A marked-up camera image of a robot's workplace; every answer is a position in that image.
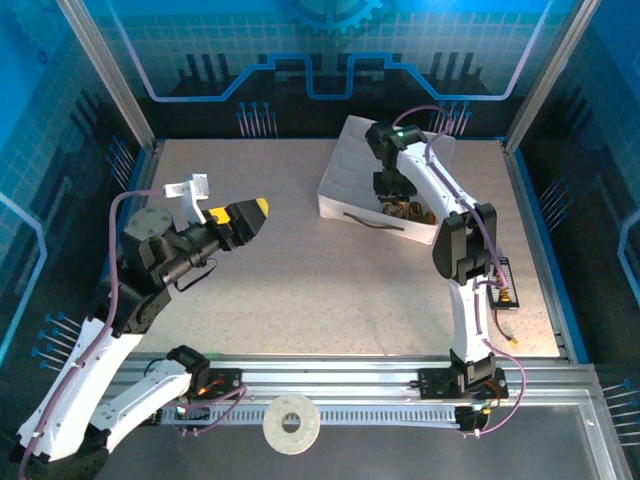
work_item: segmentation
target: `gear graphic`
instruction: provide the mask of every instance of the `gear graphic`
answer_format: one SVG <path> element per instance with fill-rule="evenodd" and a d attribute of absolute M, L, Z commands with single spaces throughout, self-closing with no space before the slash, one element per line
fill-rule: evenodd
<path fill-rule="evenodd" d="M 47 51 L 51 47 L 64 20 L 55 0 L 9 0 L 6 7 L 38 48 Z"/>
<path fill-rule="evenodd" d="M 380 0 L 279 0 L 289 18 L 313 33 L 345 35 L 349 27 L 360 28 L 363 20 L 371 20 L 372 12 L 382 7 Z"/>

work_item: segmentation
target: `white tape roll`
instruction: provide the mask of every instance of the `white tape roll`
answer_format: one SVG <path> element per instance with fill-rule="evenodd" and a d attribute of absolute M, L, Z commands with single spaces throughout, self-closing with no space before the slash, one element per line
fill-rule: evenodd
<path fill-rule="evenodd" d="M 295 432 L 284 429 L 284 421 L 291 414 L 300 418 L 300 426 Z M 318 438 L 320 413 L 304 395 L 282 395 L 267 408 L 262 430 L 264 438 L 274 450 L 285 455 L 297 455 L 307 450 Z"/>

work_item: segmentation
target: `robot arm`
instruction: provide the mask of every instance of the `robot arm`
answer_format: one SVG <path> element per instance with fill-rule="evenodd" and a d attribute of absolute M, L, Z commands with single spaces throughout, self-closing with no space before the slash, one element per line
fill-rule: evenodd
<path fill-rule="evenodd" d="M 431 152 L 430 156 L 430 164 L 428 166 L 425 159 L 424 144 L 414 143 L 409 145 L 406 150 L 398 153 L 396 168 L 400 174 L 410 179 L 411 183 L 415 185 L 417 191 L 423 196 L 437 219 L 447 219 L 454 214 L 456 217 L 466 215 L 467 210 L 456 201 L 448 190 L 448 186 L 445 185 L 441 178 L 435 173 L 435 169 L 445 176 L 447 183 L 459 192 L 459 195 L 465 199 L 466 203 L 476 205 L 477 201 L 458 185 L 456 180 L 440 163 L 435 153 Z M 450 238 L 451 234 L 446 230 L 447 227 L 445 227 L 444 232 L 441 228 L 440 232 Z M 434 251 L 437 251 L 438 248 L 436 243 Z M 436 261 L 436 266 L 440 264 L 439 271 L 449 268 L 449 265 L 442 265 L 443 261 L 446 262 L 446 260 L 443 259 Z M 456 268 L 456 266 L 451 265 L 452 272 L 454 268 Z M 453 275 L 445 273 L 445 276 L 452 277 Z M 479 275 L 475 278 L 477 281 L 486 281 L 488 279 L 486 274 Z M 483 338 L 487 338 L 486 289 L 480 288 L 477 292 L 477 294 L 481 296 L 479 321 L 480 331 L 483 332 L 478 334 L 474 306 L 474 296 L 476 295 L 474 282 L 466 281 L 463 285 L 458 280 L 450 278 L 448 280 L 448 286 L 453 308 L 453 352 L 464 363 L 477 362 L 487 358 L 490 350 L 482 342 Z"/>
<path fill-rule="evenodd" d="M 417 127 L 396 130 L 388 123 L 374 123 L 366 140 L 383 166 L 382 172 L 374 174 L 380 201 L 408 201 L 420 193 L 438 219 L 432 256 L 436 269 L 449 284 L 454 320 L 452 373 L 462 394 L 496 374 L 494 355 L 483 342 L 487 338 L 486 288 L 476 288 L 488 280 L 491 256 L 464 204 L 475 208 L 493 242 L 495 209 L 489 204 L 479 205 L 467 194 L 432 149 L 427 158 L 428 140 Z"/>
<path fill-rule="evenodd" d="M 107 318 L 111 295 L 110 279 L 105 278 L 56 381 L 13 439 L 11 459 L 19 462 L 31 438 L 38 438 L 30 458 L 30 478 L 93 478 L 118 443 L 142 421 L 167 402 L 183 395 L 192 398 L 207 385 L 209 361 L 182 346 L 169 352 L 147 377 L 96 410 L 122 362 L 171 301 L 168 286 L 191 269 L 205 266 L 216 251 L 247 244 L 268 216 L 264 199 L 200 210 L 196 201 L 208 195 L 203 185 L 206 176 L 194 176 L 185 184 L 165 188 L 166 197 L 183 197 L 191 222 L 183 231 L 176 230 L 171 214 L 163 208 L 143 208 L 130 219 L 120 237 L 120 298 L 108 335 L 84 364 L 77 364 Z M 77 369 L 74 377 L 55 402 L 45 427 L 35 432 L 45 406 L 71 369 Z"/>

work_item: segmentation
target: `table surface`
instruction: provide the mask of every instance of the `table surface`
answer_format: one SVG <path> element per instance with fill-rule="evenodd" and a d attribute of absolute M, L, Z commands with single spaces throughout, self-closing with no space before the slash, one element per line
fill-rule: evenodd
<path fill-rule="evenodd" d="M 216 271 L 173 301 L 138 351 L 187 344 L 203 353 L 448 355 L 453 321 L 431 247 L 318 214 L 317 188 L 336 140 L 169 140 L 154 188 L 209 176 L 202 208 L 266 197 L 270 216 L 247 246 L 215 255 Z M 498 247 L 520 297 L 501 314 L 518 356 L 557 356 L 524 227 L 497 141 L 458 141 L 451 171 L 498 212 Z M 177 200 L 151 199 L 186 226 Z"/>

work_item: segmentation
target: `white cardboard box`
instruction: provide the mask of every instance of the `white cardboard box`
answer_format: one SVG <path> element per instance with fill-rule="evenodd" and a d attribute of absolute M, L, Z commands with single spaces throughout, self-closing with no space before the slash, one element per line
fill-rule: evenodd
<path fill-rule="evenodd" d="M 361 117 L 347 118 L 318 187 L 320 216 L 386 227 L 378 231 L 431 245 L 439 224 L 426 225 L 382 213 L 382 204 L 373 190 L 373 174 L 382 171 L 382 164 L 373 155 L 364 137 L 373 123 L 373 120 Z M 425 133 L 430 138 L 435 137 L 435 134 Z M 447 168 L 454 146 L 455 139 L 450 136 L 440 137 L 433 145 L 434 152 Z M 413 200 L 420 202 L 425 211 L 428 209 L 420 195 Z"/>

